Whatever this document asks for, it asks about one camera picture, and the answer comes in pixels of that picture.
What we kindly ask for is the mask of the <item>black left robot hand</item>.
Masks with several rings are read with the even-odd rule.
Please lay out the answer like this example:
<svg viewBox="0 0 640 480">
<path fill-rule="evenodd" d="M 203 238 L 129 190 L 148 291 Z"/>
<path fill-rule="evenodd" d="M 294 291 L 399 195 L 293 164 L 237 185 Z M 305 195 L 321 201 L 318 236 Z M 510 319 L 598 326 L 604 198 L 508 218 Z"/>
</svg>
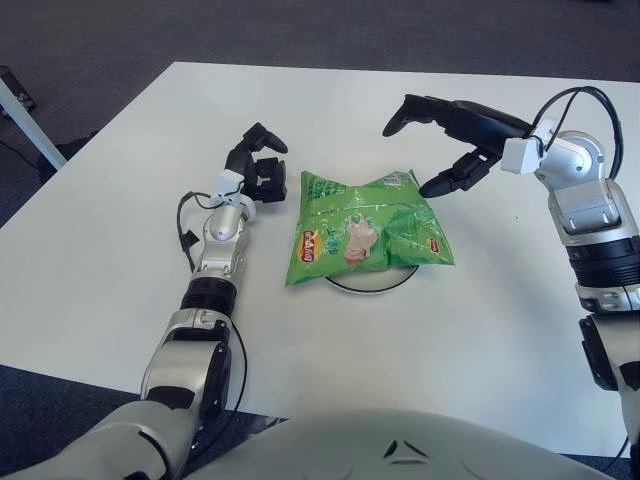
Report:
<svg viewBox="0 0 640 480">
<path fill-rule="evenodd" d="M 253 154 L 268 148 L 286 154 L 288 147 L 259 122 L 229 152 L 225 168 L 242 176 L 238 192 L 262 203 L 282 202 L 286 198 L 286 164 L 277 157 L 255 160 Z"/>
</svg>

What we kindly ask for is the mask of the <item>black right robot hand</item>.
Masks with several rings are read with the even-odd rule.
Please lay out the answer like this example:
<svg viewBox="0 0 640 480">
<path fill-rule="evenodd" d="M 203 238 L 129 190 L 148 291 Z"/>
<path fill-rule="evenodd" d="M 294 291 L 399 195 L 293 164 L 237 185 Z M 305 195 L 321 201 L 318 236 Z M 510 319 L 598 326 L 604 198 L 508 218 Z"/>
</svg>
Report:
<svg viewBox="0 0 640 480">
<path fill-rule="evenodd" d="M 507 140 L 522 138 L 531 130 L 529 123 L 475 102 L 407 94 L 382 135 L 395 135 L 412 122 L 434 122 L 447 136 L 474 147 L 420 187 L 425 198 L 469 190 L 501 160 Z"/>
</svg>

